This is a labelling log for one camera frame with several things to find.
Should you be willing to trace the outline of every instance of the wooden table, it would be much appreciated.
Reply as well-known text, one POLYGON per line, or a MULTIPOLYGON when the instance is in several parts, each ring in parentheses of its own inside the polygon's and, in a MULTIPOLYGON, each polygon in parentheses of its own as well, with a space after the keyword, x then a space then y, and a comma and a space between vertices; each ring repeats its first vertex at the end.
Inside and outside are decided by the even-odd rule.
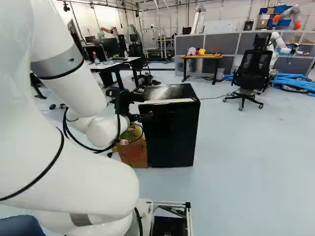
POLYGON ((215 70, 215 77, 212 81, 212 84, 216 84, 216 79, 217 79, 217 72, 218 72, 218 67, 219 67, 219 59, 223 58, 222 55, 220 56, 215 56, 214 54, 205 54, 204 56, 199 56, 199 55, 193 55, 193 56, 181 56, 182 59, 184 59, 184 77, 182 79, 182 82, 184 82, 187 79, 186 76, 186 69, 187 69, 187 60, 188 59, 196 59, 196 58, 203 58, 203 59, 215 59, 216 60, 216 70, 215 70))

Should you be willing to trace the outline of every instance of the black box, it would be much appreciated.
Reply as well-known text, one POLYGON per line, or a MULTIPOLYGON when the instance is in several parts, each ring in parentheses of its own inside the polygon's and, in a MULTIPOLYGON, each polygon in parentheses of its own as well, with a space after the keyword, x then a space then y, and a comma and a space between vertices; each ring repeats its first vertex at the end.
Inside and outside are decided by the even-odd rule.
POLYGON ((144 90, 140 114, 152 167, 193 165, 200 101, 190 84, 150 86, 144 90))

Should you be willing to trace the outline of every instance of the computer monitor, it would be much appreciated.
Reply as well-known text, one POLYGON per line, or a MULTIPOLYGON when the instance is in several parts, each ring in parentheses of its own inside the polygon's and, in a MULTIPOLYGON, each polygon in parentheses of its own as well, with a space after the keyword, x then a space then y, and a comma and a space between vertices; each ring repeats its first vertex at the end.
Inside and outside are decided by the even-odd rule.
POLYGON ((102 45, 107 57, 111 58, 115 54, 121 54, 116 38, 102 38, 94 40, 95 45, 102 45))
POLYGON ((95 40, 95 36, 86 36, 85 37, 85 41, 87 43, 94 43, 94 40, 95 40))
POLYGON ((103 49, 103 47, 101 45, 98 45, 98 46, 96 46, 96 45, 86 45, 86 46, 83 46, 83 48, 88 53, 89 60, 91 62, 94 62, 93 52, 96 52, 96 56, 97 56, 97 58, 99 59, 100 62, 107 61, 104 49, 103 49))

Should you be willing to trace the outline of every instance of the black cable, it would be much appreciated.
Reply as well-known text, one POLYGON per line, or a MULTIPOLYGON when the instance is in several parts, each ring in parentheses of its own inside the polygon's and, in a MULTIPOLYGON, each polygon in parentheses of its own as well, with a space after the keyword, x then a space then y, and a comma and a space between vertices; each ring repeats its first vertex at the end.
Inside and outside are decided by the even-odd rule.
POLYGON ((236 92, 238 90, 240 90, 240 89, 237 89, 237 90, 235 90, 233 92, 228 92, 227 94, 221 95, 219 97, 200 98, 199 100, 208 100, 208 99, 216 99, 216 98, 225 97, 225 96, 231 96, 232 93, 234 93, 234 92, 236 92))
POLYGON ((63 150, 63 145, 64 145, 64 136, 63 136, 63 133, 60 131, 60 134, 61 134, 61 142, 60 142, 60 145, 59 145, 59 148, 58 148, 58 151, 55 155, 55 157, 53 158, 53 160, 48 164, 48 166, 34 179, 32 180, 29 184, 27 184, 26 186, 24 186, 23 188, 21 188, 20 190, 12 193, 12 194, 9 194, 3 198, 0 198, 0 202, 1 201, 5 201, 5 200, 8 200, 10 198, 13 198, 23 192, 25 192, 26 190, 28 190, 29 188, 31 188, 34 184, 36 184, 38 181, 40 181, 40 179, 42 179, 47 173, 48 171, 53 167, 53 165, 56 163, 56 161, 58 160, 60 154, 61 154, 61 151, 63 150))
POLYGON ((134 208, 134 211, 136 212, 137 221, 138 221, 138 225, 139 225, 139 236, 143 236, 143 228, 142 228, 142 222, 141 222, 141 217, 140 217, 139 211, 136 207, 134 208))
POLYGON ((67 125, 67 118, 66 118, 66 113, 67 111, 69 110, 68 107, 66 107, 65 111, 64 111, 64 114, 63 114, 63 132, 64 132, 64 135, 69 139, 68 135, 80 146, 84 147, 85 149, 88 149, 90 151, 93 151, 95 154, 99 154, 99 153, 102 153, 102 152, 105 152, 105 151, 108 151, 109 149, 113 148, 116 143, 118 142, 119 140, 119 137, 120 137, 120 131, 121 131, 121 122, 120 122, 120 116, 119 116, 119 111, 118 111, 118 107, 119 107, 119 99, 116 98, 116 113, 117 113, 117 125, 118 125, 118 131, 117 131, 117 136, 116 136, 116 139, 113 141, 113 143, 108 146, 107 148, 105 149, 94 149, 94 148, 91 148, 91 147, 88 147, 86 145, 84 145, 83 143, 81 143, 80 141, 78 141, 74 136, 73 134, 70 132, 69 128, 68 128, 68 125, 67 125))
POLYGON ((199 77, 196 77, 198 79, 204 79, 206 81, 212 81, 214 78, 211 78, 211 77, 206 77, 206 76, 199 76, 199 77))

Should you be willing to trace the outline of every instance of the desk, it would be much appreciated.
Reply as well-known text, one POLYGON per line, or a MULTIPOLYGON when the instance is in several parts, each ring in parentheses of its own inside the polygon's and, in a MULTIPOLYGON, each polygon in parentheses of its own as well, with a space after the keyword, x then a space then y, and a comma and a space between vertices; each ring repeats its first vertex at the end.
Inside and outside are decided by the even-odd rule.
POLYGON ((124 64, 130 64, 131 68, 132 68, 132 73, 133 73, 133 78, 134 78, 134 83, 136 84, 136 88, 139 87, 139 78, 138 78, 138 74, 137 74, 137 67, 140 63, 140 61, 143 60, 142 57, 128 57, 128 60, 115 60, 115 62, 120 62, 120 63, 124 63, 124 64))
POLYGON ((114 64, 112 64, 112 65, 104 65, 103 63, 101 63, 99 65, 95 65, 95 63, 93 63, 93 64, 89 64, 88 67, 92 72, 101 72, 104 70, 108 71, 108 72, 114 72, 116 75, 119 89, 123 90, 124 85, 123 85, 123 81, 122 81, 122 78, 121 78, 120 73, 119 73, 122 65, 123 65, 123 63, 121 63, 121 62, 114 62, 114 64))
POLYGON ((186 69, 187 69, 187 60, 188 59, 196 59, 196 58, 203 58, 203 59, 215 59, 216 60, 216 70, 215 70, 215 77, 212 81, 212 84, 216 84, 217 79, 217 72, 218 72, 218 66, 219 66, 219 59, 223 58, 223 56, 215 56, 213 54, 206 54, 204 56, 194 55, 194 56, 181 56, 182 59, 184 59, 184 78, 182 79, 182 82, 184 82, 187 79, 186 76, 186 69))
POLYGON ((134 77, 134 83, 136 84, 136 87, 139 87, 139 81, 138 81, 138 75, 137 75, 137 63, 139 63, 139 61, 142 60, 142 57, 128 57, 128 60, 114 60, 112 65, 104 65, 103 63, 99 64, 99 65, 95 65, 90 64, 88 65, 89 69, 91 71, 95 71, 95 72, 100 72, 100 71, 104 71, 107 70, 109 72, 114 72, 117 78, 117 83, 119 85, 120 89, 124 89, 123 86, 123 82, 122 82, 122 78, 120 76, 120 69, 124 64, 130 64, 131 68, 132 68, 132 73, 133 73, 133 77, 134 77))

